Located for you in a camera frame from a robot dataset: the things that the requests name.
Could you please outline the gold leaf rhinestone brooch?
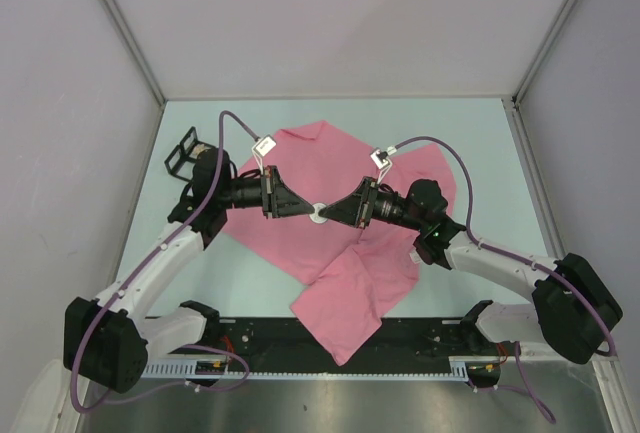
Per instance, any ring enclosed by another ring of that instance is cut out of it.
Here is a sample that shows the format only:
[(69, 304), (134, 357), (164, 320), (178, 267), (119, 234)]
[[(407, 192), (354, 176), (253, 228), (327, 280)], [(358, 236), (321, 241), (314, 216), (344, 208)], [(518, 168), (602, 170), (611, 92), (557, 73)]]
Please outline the gold leaf rhinestone brooch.
[(194, 147), (194, 149), (192, 151), (192, 156), (194, 158), (198, 158), (198, 156), (200, 154), (202, 154), (203, 152), (207, 151), (208, 149), (209, 149), (208, 145), (206, 145), (204, 143), (199, 143)]

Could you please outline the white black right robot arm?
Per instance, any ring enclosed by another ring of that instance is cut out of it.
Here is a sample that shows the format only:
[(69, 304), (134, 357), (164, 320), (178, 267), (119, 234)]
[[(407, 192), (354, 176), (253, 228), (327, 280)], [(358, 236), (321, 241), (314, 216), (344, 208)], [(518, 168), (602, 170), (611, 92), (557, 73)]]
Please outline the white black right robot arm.
[(586, 259), (526, 256), (474, 239), (447, 215), (447, 206), (434, 180), (416, 180), (401, 196), (366, 177), (319, 215), (359, 229), (376, 220), (414, 230), (413, 246), (424, 263), (479, 276), (524, 298), (519, 305), (483, 300), (467, 313), (461, 341), (473, 354), (502, 342), (545, 343), (576, 364), (598, 353), (623, 312)]

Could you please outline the round portrait pin badge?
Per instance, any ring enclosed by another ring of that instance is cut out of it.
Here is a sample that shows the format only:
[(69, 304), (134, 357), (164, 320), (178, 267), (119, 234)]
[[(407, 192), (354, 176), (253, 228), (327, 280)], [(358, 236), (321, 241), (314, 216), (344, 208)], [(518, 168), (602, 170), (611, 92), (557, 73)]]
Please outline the round portrait pin badge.
[(326, 207), (326, 204), (317, 202), (313, 204), (313, 212), (309, 215), (311, 221), (315, 224), (324, 224), (328, 221), (327, 218), (321, 215), (321, 211)]

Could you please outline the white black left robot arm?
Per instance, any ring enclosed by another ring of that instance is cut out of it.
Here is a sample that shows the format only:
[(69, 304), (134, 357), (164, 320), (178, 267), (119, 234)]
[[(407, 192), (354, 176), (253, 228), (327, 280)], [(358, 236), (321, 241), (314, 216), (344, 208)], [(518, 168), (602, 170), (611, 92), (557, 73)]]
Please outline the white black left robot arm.
[(177, 274), (221, 232), (228, 211), (246, 208), (257, 208), (268, 219), (314, 211), (285, 185), (276, 167), (235, 175), (226, 151), (212, 147), (200, 153), (160, 238), (141, 263), (95, 298), (76, 298), (67, 307), (64, 366), (125, 393), (151, 359), (190, 345), (202, 353), (214, 350), (222, 337), (216, 309), (189, 300), (169, 315), (151, 318), (148, 313)]

